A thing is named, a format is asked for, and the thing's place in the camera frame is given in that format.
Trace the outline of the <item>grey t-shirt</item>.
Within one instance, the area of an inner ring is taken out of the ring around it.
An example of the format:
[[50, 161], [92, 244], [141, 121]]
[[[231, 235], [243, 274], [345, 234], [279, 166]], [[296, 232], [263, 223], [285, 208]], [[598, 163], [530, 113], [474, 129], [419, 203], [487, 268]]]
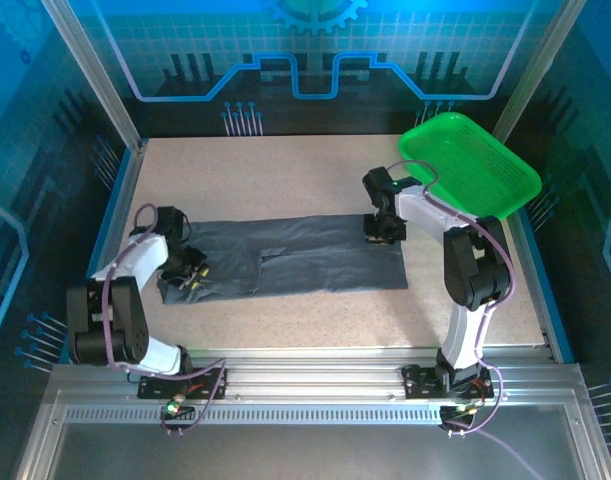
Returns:
[[167, 305], [408, 288], [401, 246], [368, 243], [361, 214], [194, 222], [188, 245], [208, 275], [195, 288], [158, 279]]

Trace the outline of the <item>green plastic basket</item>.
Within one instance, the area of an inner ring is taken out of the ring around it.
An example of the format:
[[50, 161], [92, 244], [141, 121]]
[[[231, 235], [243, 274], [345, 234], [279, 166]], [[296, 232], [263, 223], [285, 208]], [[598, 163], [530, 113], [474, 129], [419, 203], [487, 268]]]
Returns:
[[399, 151], [406, 171], [426, 184], [439, 181], [430, 192], [454, 208], [500, 220], [534, 199], [542, 188], [538, 173], [519, 156], [467, 116], [444, 112], [404, 133]]

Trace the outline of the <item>slotted metal strip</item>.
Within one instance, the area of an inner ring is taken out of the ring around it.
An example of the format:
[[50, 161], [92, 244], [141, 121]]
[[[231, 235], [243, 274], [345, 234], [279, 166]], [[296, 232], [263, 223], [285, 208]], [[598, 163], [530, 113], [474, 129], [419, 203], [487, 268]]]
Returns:
[[[64, 415], [68, 424], [158, 424], [162, 405], [78, 406]], [[439, 425], [431, 405], [211, 405], [203, 425]]]

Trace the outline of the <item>grey metal plate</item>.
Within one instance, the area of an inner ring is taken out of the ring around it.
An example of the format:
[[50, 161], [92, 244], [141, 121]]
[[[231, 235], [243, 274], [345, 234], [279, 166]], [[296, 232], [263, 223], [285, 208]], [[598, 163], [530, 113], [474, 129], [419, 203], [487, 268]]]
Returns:
[[11, 480], [611, 480], [611, 452], [571, 395], [505, 406], [484, 429], [429, 425], [68, 424], [42, 407]]

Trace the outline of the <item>aluminium side rail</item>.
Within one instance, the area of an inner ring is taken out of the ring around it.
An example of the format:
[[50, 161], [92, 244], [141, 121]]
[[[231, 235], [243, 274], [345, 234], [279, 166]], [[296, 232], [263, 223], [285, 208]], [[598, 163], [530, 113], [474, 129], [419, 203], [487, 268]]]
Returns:
[[66, 290], [67, 362], [106, 366], [138, 364], [148, 346], [144, 307], [132, 273], [107, 271], [124, 250], [130, 208], [145, 149], [121, 161], [86, 274]]
[[543, 344], [549, 351], [551, 361], [561, 364], [564, 360], [561, 356], [556, 339], [552, 337], [552, 322], [549, 308], [519, 213], [516, 212], [510, 215], [506, 219], [506, 222], [516, 250], [516, 254], [512, 255], [512, 258], [517, 259], [520, 265], [522, 275], [521, 291], [529, 296], [531, 308], [538, 322]]

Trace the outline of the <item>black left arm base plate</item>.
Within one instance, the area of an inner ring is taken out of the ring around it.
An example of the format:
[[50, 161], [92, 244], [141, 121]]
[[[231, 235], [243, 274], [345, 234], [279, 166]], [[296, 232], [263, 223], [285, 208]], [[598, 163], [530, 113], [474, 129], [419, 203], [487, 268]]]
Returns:
[[219, 373], [222, 375], [213, 398], [222, 400], [226, 394], [228, 369], [221, 370], [220, 366], [190, 380], [163, 380], [142, 376], [137, 397], [146, 400], [171, 400], [177, 394], [182, 394], [189, 400], [207, 400], [216, 385]]

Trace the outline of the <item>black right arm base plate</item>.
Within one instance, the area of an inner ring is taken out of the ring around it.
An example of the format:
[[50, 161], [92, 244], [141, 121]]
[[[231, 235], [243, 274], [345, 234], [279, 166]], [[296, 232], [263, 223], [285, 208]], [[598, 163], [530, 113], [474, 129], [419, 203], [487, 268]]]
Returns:
[[401, 369], [407, 399], [488, 400], [494, 397], [487, 368], [475, 364], [454, 370], [447, 364], [434, 367], [407, 365]]

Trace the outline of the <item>aluminium mounting rail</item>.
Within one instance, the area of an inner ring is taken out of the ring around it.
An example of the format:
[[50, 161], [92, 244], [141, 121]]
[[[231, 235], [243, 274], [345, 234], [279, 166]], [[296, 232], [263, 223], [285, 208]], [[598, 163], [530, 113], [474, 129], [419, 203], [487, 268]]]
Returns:
[[[197, 366], [225, 359], [227, 404], [384, 404], [405, 401], [401, 369], [432, 367], [433, 348], [295, 348], [195, 350]], [[504, 378], [506, 405], [558, 403], [585, 394], [576, 364], [560, 364], [544, 346], [492, 347], [487, 362]], [[105, 367], [58, 365], [43, 397], [46, 403], [128, 404], [136, 388]]]

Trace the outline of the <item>aluminium frame post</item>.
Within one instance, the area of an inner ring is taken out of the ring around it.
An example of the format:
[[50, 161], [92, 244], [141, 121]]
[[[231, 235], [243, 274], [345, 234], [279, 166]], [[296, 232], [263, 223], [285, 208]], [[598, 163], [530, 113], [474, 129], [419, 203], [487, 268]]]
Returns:
[[561, 0], [545, 35], [530, 57], [517, 87], [504, 107], [492, 135], [505, 143], [576, 23], [587, 0]]
[[125, 146], [139, 153], [141, 136], [68, 0], [40, 0]]

